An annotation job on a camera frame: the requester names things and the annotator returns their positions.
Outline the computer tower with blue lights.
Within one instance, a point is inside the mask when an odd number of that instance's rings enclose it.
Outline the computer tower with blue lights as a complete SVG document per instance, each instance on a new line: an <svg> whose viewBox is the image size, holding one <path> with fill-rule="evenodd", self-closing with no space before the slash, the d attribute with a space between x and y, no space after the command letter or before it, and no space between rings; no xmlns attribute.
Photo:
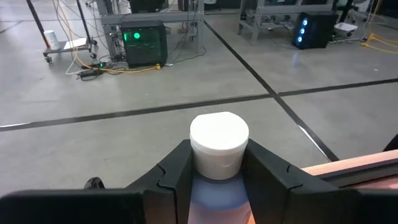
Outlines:
<svg viewBox="0 0 398 224"><path fill-rule="evenodd" d="M295 22L292 45L300 50L324 49L332 35L338 14L301 12Z"/></svg>

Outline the black wheeled cart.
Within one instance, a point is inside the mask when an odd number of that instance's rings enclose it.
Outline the black wheeled cart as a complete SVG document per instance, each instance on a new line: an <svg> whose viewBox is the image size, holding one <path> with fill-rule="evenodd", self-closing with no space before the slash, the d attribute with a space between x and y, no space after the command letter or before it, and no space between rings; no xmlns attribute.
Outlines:
<svg viewBox="0 0 398 224"><path fill-rule="evenodd" d="M39 32L44 40L46 49L42 52L42 54L47 63L52 63L52 57L50 57L49 54L59 54L59 53L65 53L65 52L69 52L72 54L73 52L78 52L78 51L88 51L90 53L90 57L93 59L96 59L96 54L92 51L92 48L93 48L93 46L97 46L98 42L89 33L86 18L83 13L83 9L82 9L80 0L76 0L76 4L77 4L78 10L79 10L78 15L80 16L80 19L83 23L86 37L83 38L82 44L75 44L74 40L71 37L68 37L68 41L59 41L60 46L61 46L60 50L50 50L49 49L49 44L44 36L44 28L43 28L42 23L37 15L35 8L33 6L33 3L31 0L26 0L26 2L29 7L29 10L34 18L34 21L39 29Z"/></svg>

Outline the blue paint bottle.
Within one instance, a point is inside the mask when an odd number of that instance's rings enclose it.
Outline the blue paint bottle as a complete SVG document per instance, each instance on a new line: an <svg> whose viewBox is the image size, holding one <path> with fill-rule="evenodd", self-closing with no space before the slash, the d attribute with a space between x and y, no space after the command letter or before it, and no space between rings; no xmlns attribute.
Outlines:
<svg viewBox="0 0 398 224"><path fill-rule="evenodd" d="M224 111L198 115L190 125L193 175L188 224L246 224L251 215L240 172L249 128Z"/></svg>

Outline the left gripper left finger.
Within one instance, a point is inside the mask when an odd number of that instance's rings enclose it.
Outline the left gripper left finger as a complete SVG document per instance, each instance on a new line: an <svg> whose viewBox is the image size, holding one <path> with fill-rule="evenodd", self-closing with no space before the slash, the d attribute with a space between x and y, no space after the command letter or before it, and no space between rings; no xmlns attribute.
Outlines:
<svg viewBox="0 0 398 224"><path fill-rule="evenodd" d="M186 139L125 188L21 190L0 197L0 224L187 224L192 179Z"/></svg>

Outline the black power brick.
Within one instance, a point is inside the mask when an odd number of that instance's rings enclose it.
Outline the black power brick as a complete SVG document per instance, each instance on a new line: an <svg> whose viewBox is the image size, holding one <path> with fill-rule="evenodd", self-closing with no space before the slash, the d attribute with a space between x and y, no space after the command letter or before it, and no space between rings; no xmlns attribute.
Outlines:
<svg viewBox="0 0 398 224"><path fill-rule="evenodd" d="M104 68L105 65L106 64L104 62L91 64L90 67L82 65L81 68L83 70L78 73L78 78L82 81L95 79L104 73L101 69Z"/></svg>

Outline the white tray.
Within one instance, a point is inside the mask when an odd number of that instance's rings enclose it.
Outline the white tray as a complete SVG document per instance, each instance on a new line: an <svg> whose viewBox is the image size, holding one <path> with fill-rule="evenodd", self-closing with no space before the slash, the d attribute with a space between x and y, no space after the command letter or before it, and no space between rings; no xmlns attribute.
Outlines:
<svg viewBox="0 0 398 224"><path fill-rule="evenodd" d="M334 31L337 35L340 36L351 36L353 32L358 30L358 26L353 25L353 24L348 24L345 22L339 22L335 24L334 26Z"/></svg>

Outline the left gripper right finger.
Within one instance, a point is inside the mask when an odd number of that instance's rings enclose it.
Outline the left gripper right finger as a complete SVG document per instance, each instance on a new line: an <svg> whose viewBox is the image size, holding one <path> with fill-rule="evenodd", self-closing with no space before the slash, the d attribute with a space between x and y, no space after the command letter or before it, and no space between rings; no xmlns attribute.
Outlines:
<svg viewBox="0 0 398 224"><path fill-rule="evenodd" d="M398 159L398 149L298 168L249 140L243 180L255 224L398 224L398 189L341 189L317 177Z"/></svg>

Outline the computer tower with green lights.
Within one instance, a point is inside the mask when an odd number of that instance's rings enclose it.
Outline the computer tower with green lights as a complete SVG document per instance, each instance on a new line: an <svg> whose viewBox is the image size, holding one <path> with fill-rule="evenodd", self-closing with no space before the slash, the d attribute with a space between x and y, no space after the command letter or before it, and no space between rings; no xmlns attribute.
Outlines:
<svg viewBox="0 0 398 224"><path fill-rule="evenodd" d="M122 22L120 31L129 68L164 66L168 50L166 28L162 21Z"/></svg>

